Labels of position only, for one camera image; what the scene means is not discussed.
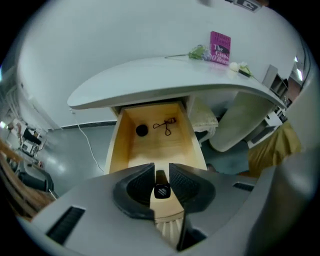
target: white desk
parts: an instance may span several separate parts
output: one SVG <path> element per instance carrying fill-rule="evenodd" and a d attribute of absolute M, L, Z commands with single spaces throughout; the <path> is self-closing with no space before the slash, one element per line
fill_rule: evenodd
<path fill-rule="evenodd" d="M 187 56 L 139 59 L 111 67 L 81 84 L 67 103 L 77 110 L 115 107 L 184 97 L 213 89 L 255 94 L 286 108 L 256 79 L 235 73 L 228 66 L 188 59 Z"/>
<path fill-rule="evenodd" d="M 195 93 L 211 90 L 239 91 L 235 104 L 210 140 L 221 152 L 244 139 L 275 105 L 286 108 L 256 79 L 236 73 L 228 66 L 187 56 L 146 58 L 114 66 L 85 81 L 67 103 L 73 109 L 83 110 L 188 97 L 189 113 Z"/>

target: gray floor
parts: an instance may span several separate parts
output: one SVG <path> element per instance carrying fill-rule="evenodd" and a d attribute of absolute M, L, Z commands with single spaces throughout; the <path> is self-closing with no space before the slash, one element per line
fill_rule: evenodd
<path fill-rule="evenodd" d="M 108 146 L 114 126 L 84 128 L 93 154 L 104 169 Z M 234 175 L 248 170 L 248 146 L 240 142 L 227 152 L 214 151 L 209 141 L 201 148 L 206 163 L 212 164 L 218 172 Z M 55 130 L 47 134 L 47 142 L 37 158 L 51 175 L 55 192 L 61 196 L 86 179 L 103 175 L 93 160 L 84 135 L 77 128 Z"/>

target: open drawer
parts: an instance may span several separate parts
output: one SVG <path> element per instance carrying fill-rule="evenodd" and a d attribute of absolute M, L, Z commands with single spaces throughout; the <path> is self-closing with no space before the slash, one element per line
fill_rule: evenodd
<path fill-rule="evenodd" d="M 171 118 L 166 135 L 166 125 Z M 140 137 L 136 127 L 146 125 L 148 134 Z M 118 117 L 105 163 L 105 173 L 154 163 L 155 170 L 164 170 L 169 177 L 169 163 L 184 164 L 206 170 L 206 163 L 191 123 L 180 102 L 156 103 L 126 107 Z"/>

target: white cable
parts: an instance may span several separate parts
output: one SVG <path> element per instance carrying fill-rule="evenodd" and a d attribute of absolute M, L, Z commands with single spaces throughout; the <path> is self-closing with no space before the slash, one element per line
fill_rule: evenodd
<path fill-rule="evenodd" d="M 72 116 L 73 116 L 73 118 L 74 118 L 74 120 L 75 120 L 75 122 L 76 122 L 76 125 L 78 126 L 80 132 L 83 133 L 83 135 L 84 135 L 85 138 L 86 138 L 86 141 L 88 142 L 88 145 L 89 145 L 89 148 L 90 148 L 90 152 L 91 152 L 91 155 L 92 155 L 93 160 L 94 160 L 95 163 L 96 163 L 96 166 L 98 166 L 98 168 L 104 173 L 105 171 L 100 168 L 100 166 L 99 166 L 99 164 L 98 164 L 98 162 L 97 162 L 97 160 L 96 160 L 96 158 L 95 158 L 95 156 L 94 156 L 94 153 L 92 152 L 92 148 L 91 148 L 91 145 L 90 145 L 90 142 L 89 142 L 89 139 L 88 139 L 87 135 L 86 135 L 86 134 L 84 133 L 84 131 L 80 128 L 80 125 L 79 125 L 79 123 L 78 123 L 78 121 L 77 121 L 77 119 L 76 119 L 76 113 L 74 113 L 74 112 L 72 111 L 72 109 L 70 109 L 70 112 L 71 112 L 71 114 L 72 114 Z"/>

